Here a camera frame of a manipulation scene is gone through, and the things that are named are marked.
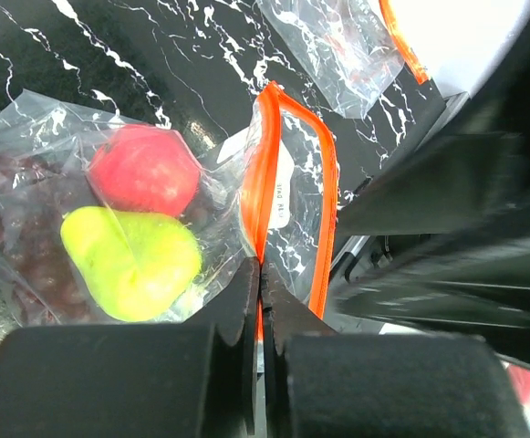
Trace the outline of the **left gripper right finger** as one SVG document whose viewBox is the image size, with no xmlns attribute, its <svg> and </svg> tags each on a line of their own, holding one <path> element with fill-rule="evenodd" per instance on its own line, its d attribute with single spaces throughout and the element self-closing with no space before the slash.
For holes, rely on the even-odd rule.
<svg viewBox="0 0 530 438">
<path fill-rule="evenodd" d="M 260 298 L 267 433 L 303 437 L 298 427 L 312 422 L 307 408 L 317 397 L 321 374 L 314 348 L 336 331 L 288 291 L 272 262 L 261 268 Z"/>
</svg>

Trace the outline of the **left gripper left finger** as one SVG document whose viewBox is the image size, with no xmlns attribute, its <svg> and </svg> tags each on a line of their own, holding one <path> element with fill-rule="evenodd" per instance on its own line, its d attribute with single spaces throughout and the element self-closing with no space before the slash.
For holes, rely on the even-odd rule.
<svg viewBox="0 0 530 438">
<path fill-rule="evenodd" d="M 230 283 L 186 321 L 208 329 L 207 363 L 193 377 L 199 383 L 201 436 L 255 433 L 257 299 L 261 268 L 247 257 Z"/>
</svg>

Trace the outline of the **clear orange-zipper bag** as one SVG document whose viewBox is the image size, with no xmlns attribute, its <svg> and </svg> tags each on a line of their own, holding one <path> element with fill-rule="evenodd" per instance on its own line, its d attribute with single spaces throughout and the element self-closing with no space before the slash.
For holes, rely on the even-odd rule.
<svg viewBox="0 0 530 438">
<path fill-rule="evenodd" d="M 0 112 L 0 288 L 23 326 L 182 322 L 248 258 L 322 316 L 333 137 L 276 84 L 215 153 L 24 91 Z"/>
</svg>

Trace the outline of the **red apple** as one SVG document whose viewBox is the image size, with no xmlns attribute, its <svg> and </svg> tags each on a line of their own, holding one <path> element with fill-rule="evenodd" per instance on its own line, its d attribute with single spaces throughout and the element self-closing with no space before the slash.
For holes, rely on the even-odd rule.
<svg viewBox="0 0 530 438">
<path fill-rule="evenodd" d="M 175 130 L 129 124 L 95 153 L 88 177 L 113 208 L 177 217 L 197 193 L 201 166 Z"/>
</svg>

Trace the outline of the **purple grape bunch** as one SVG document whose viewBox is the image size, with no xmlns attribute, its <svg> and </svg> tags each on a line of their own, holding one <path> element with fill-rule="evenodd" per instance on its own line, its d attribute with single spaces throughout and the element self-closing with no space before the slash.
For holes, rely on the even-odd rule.
<svg viewBox="0 0 530 438">
<path fill-rule="evenodd" d="M 20 324 L 98 320 L 60 236 L 67 214 L 98 203 L 81 169 L 0 152 L 0 286 Z"/>
</svg>

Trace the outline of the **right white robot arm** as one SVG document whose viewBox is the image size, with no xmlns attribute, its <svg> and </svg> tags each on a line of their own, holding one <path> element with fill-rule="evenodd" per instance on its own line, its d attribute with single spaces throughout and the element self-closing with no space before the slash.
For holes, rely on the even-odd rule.
<svg viewBox="0 0 530 438">
<path fill-rule="evenodd" d="M 425 235 L 336 288 L 339 313 L 484 339 L 530 369 L 530 17 L 496 70 L 338 217 L 345 235 Z"/>
</svg>

